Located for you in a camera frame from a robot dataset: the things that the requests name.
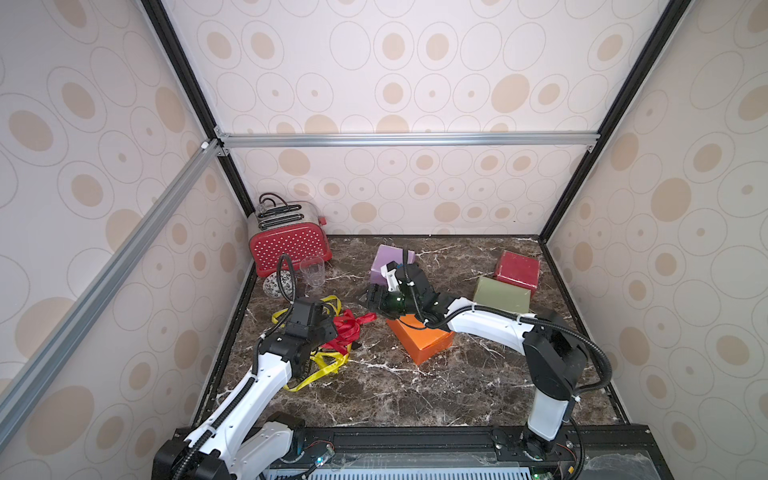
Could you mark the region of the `yellow ribbon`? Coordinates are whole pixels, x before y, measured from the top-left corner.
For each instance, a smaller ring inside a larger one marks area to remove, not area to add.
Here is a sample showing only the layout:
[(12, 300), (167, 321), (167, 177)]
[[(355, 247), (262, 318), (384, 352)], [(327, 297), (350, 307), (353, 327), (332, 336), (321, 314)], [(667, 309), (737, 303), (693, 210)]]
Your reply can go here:
[(288, 392), (298, 392), (312, 383), (335, 375), (348, 363), (350, 353), (341, 354), (337, 351), (318, 351), (310, 357), (302, 377), (294, 385), (289, 384), (283, 389)]
[[(320, 301), (325, 305), (325, 309), (329, 313), (332, 313), (334, 316), (339, 316), (341, 314), (342, 302), (337, 296), (329, 295), (321, 298)], [(274, 325), (277, 325), (281, 320), (287, 319), (289, 316), (289, 308), (279, 310), (272, 314), (271, 322)]]

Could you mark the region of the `purple gift box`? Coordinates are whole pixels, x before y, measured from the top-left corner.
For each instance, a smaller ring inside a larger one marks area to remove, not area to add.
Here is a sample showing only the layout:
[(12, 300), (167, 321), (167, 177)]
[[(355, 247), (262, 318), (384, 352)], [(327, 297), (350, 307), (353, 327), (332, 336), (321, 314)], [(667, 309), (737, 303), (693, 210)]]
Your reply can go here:
[(401, 248), (380, 245), (370, 267), (369, 281), (371, 284), (393, 285), (394, 269), (402, 263), (403, 252)]

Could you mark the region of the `orange gift box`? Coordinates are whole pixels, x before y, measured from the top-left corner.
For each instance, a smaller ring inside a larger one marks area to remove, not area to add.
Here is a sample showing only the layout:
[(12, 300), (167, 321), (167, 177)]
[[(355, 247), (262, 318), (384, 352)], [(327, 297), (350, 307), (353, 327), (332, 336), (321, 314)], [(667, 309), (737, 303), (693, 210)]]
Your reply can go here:
[(454, 332), (429, 329), (412, 314), (387, 320), (386, 324), (417, 366), (453, 345)]

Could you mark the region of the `green gift box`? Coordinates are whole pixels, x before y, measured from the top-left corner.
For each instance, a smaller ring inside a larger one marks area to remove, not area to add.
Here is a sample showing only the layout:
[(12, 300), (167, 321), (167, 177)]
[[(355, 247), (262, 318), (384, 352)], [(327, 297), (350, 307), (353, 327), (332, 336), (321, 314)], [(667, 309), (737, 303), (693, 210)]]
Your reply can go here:
[(482, 277), (478, 279), (473, 301), (510, 313), (528, 313), (530, 294), (528, 289)]

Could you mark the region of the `dark red gift box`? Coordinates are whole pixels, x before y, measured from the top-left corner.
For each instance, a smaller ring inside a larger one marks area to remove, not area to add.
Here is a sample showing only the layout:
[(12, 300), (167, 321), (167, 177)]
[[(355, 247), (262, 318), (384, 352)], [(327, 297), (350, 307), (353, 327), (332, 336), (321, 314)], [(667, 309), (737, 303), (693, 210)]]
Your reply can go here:
[(510, 251), (501, 254), (493, 274), (496, 281), (529, 290), (531, 296), (538, 290), (539, 276), (539, 260)]

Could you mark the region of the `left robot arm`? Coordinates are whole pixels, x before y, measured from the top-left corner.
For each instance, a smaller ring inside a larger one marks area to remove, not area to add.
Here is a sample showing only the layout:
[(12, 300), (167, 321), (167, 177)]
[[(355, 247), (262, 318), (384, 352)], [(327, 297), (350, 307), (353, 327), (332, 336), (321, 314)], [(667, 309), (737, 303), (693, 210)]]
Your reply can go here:
[(305, 451), (305, 423), (284, 414), (251, 430), (269, 402), (337, 338), (336, 312), (313, 298), (290, 297), (278, 323), (259, 337), (250, 370), (220, 406), (186, 436), (168, 440), (155, 454), (153, 479), (259, 479), (280, 459)]

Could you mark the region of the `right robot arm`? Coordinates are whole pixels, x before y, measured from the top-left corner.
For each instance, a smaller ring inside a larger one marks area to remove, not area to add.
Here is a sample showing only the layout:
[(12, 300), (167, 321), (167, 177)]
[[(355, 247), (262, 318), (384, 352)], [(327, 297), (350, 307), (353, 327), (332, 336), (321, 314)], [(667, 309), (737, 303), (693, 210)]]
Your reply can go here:
[(533, 460), (552, 452), (581, 396), (612, 380), (607, 354), (553, 311), (544, 316), (507, 312), (438, 292), (407, 255), (384, 265), (381, 276), (384, 282), (369, 284), (361, 298), (367, 309), (391, 320), (413, 315), (425, 329), (473, 335), (525, 357), (535, 392), (521, 447)]

